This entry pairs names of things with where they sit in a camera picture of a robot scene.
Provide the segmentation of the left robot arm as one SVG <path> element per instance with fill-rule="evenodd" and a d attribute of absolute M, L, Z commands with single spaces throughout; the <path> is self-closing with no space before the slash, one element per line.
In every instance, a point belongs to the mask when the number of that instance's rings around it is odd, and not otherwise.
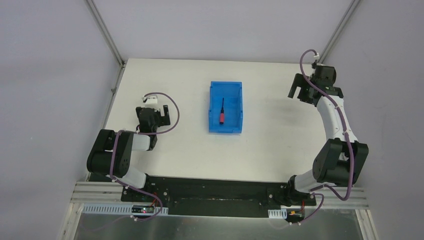
<path fill-rule="evenodd" d="M 87 158 L 87 170 L 113 177 L 137 189 L 144 188 L 148 175 L 131 166 L 132 152 L 152 151 L 158 140 L 155 134 L 158 128 L 171 124 L 169 107 L 162 107 L 164 115 L 153 107 L 135 108 L 139 121 L 137 129 L 141 134 L 125 130 L 118 134 L 114 130 L 101 129 Z"/>

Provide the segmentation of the red handled screwdriver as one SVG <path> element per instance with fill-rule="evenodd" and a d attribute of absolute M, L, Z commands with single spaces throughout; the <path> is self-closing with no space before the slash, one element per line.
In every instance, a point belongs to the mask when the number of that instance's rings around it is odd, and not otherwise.
<path fill-rule="evenodd" d="M 219 124 L 223 125 L 225 123 L 225 98 L 222 98 L 220 115 L 219 115 Z"/>

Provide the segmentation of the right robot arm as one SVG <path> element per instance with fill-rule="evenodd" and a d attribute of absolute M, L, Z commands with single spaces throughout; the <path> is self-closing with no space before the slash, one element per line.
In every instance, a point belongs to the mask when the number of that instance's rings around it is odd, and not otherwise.
<path fill-rule="evenodd" d="M 312 192 L 329 188 L 339 199 L 350 196 L 369 154 L 369 147 L 361 143 L 353 133 L 344 109 L 344 95 L 335 87 L 337 78 L 333 66 L 312 64 L 309 76 L 297 73 L 288 93 L 313 105 L 319 112 L 326 136 L 326 142 L 314 158 L 311 170 L 293 175 L 283 197 L 285 206 L 300 205 L 311 201 Z"/>

